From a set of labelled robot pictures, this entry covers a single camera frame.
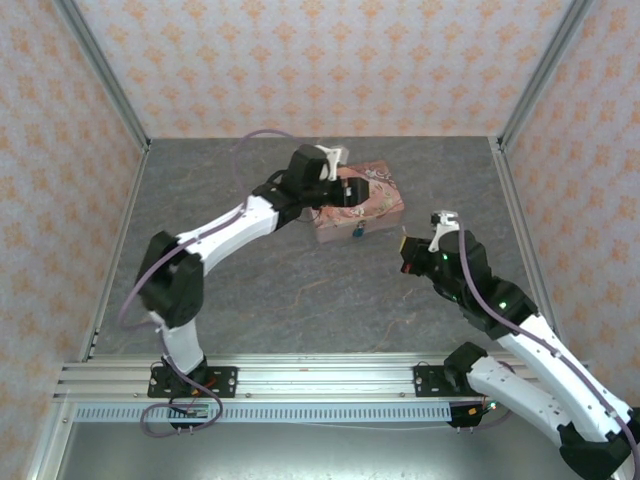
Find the gray stone floor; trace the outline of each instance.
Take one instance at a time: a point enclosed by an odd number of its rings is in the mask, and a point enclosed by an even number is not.
[[[406,205],[410,235],[430,236],[429,214],[458,211],[487,248],[496,274],[529,291],[486,138],[311,139],[350,149],[349,163],[385,160]],[[116,315],[149,239],[191,230],[236,206],[234,139],[156,140],[133,210],[96,353],[155,353],[155,334],[120,331]],[[247,190],[289,162],[296,143],[252,139],[240,154]],[[313,226],[292,222],[223,260],[206,278],[198,316],[206,353],[449,352],[466,340],[497,349],[433,292],[402,275],[402,227],[318,244]],[[138,301],[128,323],[142,321]]]

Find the purple cable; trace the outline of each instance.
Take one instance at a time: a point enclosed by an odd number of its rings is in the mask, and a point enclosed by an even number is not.
[[[255,132],[251,132],[251,133],[245,135],[244,137],[242,137],[233,146],[233,148],[231,149],[231,154],[232,154],[231,171],[233,172],[233,177],[235,179],[236,184],[238,185],[238,189],[241,192],[244,191],[244,185],[242,184],[242,180],[241,180],[240,175],[238,173],[238,151],[246,143],[246,141],[249,140],[250,138],[256,137],[258,135],[264,135],[264,134],[280,135],[282,137],[288,137],[288,138],[296,139],[296,137],[294,137],[293,135],[290,135],[290,134],[288,134],[286,132],[282,132],[280,130],[274,130],[274,129],[270,129],[270,128],[265,128],[265,129],[262,129],[262,130],[256,130]],[[209,230],[207,230],[204,233],[202,233],[199,237],[191,238],[191,239],[187,240],[186,242],[178,245],[177,247],[175,247],[174,249],[169,251],[167,254],[165,254],[162,258],[160,258],[160,260],[158,260],[156,263],[154,263],[149,268],[149,270],[147,270],[142,275],[142,277],[140,277],[140,280],[138,280],[136,282],[136,284],[134,285],[133,289],[129,293],[129,296],[127,297],[127,299],[122,304],[122,307],[120,308],[120,311],[118,312],[118,326],[120,328],[122,328],[123,330],[127,330],[127,331],[137,331],[137,330],[140,330],[142,328],[157,327],[157,324],[154,323],[153,321],[147,321],[147,322],[139,323],[137,325],[125,325],[125,323],[124,323],[124,319],[126,317],[127,310],[131,306],[131,303],[135,299],[136,295],[138,295],[138,293],[142,289],[142,286],[151,278],[151,276],[155,272],[158,271],[158,269],[160,269],[166,262],[171,260],[174,256],[176,256],[182,250],[184,250],[185,248],[188,248],[189,246],[193,245],[194,243],[196,243],[199,240],[202,240],[203,238],[206,238],[206,237],[208,237],[210,235],[213,235],[216,232],[219,232],[223,228],[228,227],[229,225],[233,224],[236,220],[240,219],[242,217],[242,215],[244,214],[244,212],[246,211],[246,209],[247,209],[248,198],[249,198],[248,194],[244,195],[244,200],[242,202],[242,205],[240,206],[240,208],[238,209],[236,214],[233,215],[229,220],[227,220],[226,222],[221,223],[220,225],[216,225],[215,227],[210,228]],[[162,338],[162,332],[160,330],[158,330],[158,333],[160,335],[160,344],[162,346],[162,353],[163,353],[164,357],[167,359],[167,363],[173,369],[173,371],[184,382],[188,383],[192,387],[196,388],[197,390],[201,391],[202,393],[205,393],[209,397],[213,398],[218,403],[218,406],[220,407],[219,410],[218,410],[218,413],[211,420],[208,420],[207,422],[205,422],[205,423],[203,423],[201,425],[198,425],[196,427],[192,427],[192,428],[189,429],[189,431],[191,433],[193,433],[193,432],[196,432],[198,430],[202,430],[204,428],[207,428],[207,427],[213,425],[222,416],[222,410],[223,410],[222,401],[211,390],[209,390],[208,388],[206,388],[203,385],[200,385],[197,382],[194,382],[192,379],[190,379],[187,375],[185,375],[184,373],[182,373],[178,369],[178,367],[174,363],[173,359],[171,358],[171,355],[169,354],[169,351],[167,349],[167,345],[166,345],[166,343],[164,341],[164,338]],[[153,431],[151,431],[149,429],[149,427],[147,426],[147,424],[146,424],[146,422],[144,420],[147,417],[147,415],[149,414],[149,412],[151,410],[153,410],[153,409],[156,409],[156,408],[171,408],[171,407],[185,407],[185,408],[188,408],[189,406],[190,406],[190,404],[187,404],[187,403],[179,403],[179,404],[154,403],[153,405],[150,405],[150,406],[148,406],[147,408],[145,408],[143,410],[142,415],[140,416],[140,428],[142,429],[142,431],[146,435],[148,435],[150,437],[153,437],[153,438],[165,438],[165,437],[170,437],[172,435],[180,435],[180,432],[181,432],[180,429],[179,430],[170,431],[170,432],[164,432],[164,433],[153,432]]]
[[[498,425],[502,425],[504,422],[506,422],[511,416],[513,415],[513,412],[511,410],[507,410],[507,413],[505,413],[503,416],[501,416],[500,418],[489,422],[489,423],[485,423],[484,425],[478,425],[477,427],[473,427],[473,428],[461,428],[462,431],[470,431],[471,433],[473,432],[478,432],[480,430],[487,430],[489,428],[493,428],[493,427],[497,427]]]
[[[635,464],[635,472],[633,474],[633,480],[640,480],[640,451],[638,450],[638,445],[636,444],[636,441],[633,438],[633,433],[631,433],[631,430],[629,429],[627,424],[622,421],[622,419],[620,418],[618,413],[615,411],[613,406],[607,401],[606,398],[604,398],[604,396],[593,385],[593,383],[591,383],[591,381],[587,378],[587,376],[584,373],[582,373],[582,371],[578,367],[576,367],[569,359],[567,359],[564,355],[562,355],[557,348],[551,346],[546,340],[539,338],[533,333],[528,332],[527,330],[521,328],[515,323],[510,322],[506,318],[494,312],[493,309],[487,304],[487,302],[484,301],[475,283],[473,283],[473,278],[471,277],[471,271],[469,269],[469,262],[467,259],[467,247],[466,247],[465,238],[464,238],[464,227],[462,225],[462,221],[460,220],[460,218],[458,218],[457,220],[458,220],[458,225],[460,226],[460,231],[458,233],[460,263],[462,265],[462,272],[464,273],[464,278],[467,281],[467,284],[469,285],[469,290],[471,291],[471,295],[473,295],[473,298],[476,300],[476,302],[478,302],[478,305],[480,305],[482,309],[491,316],[491,318],[501,323],[502,325],[508,327],[509,329],[515,332],[518,332],[521,335],[524,335],[530,340],[536,342],[538,345],[541,345],[542,347],[546,348],[551,353],[551,355],[560,359],[560,361],[562,361],[562,363],[564,363],[582,381],[582,383],[584,383],[587,386],[587,388],[591,391],[591,393],[598,399],[600,404],[605,408],[607,414],[616,420],[616,423],[620,426],[620,429],[622,430],[625,437],[627,438],[627,442],[629,443],[629,448],[631,449],[631,454],[633,456],[633,462]]]

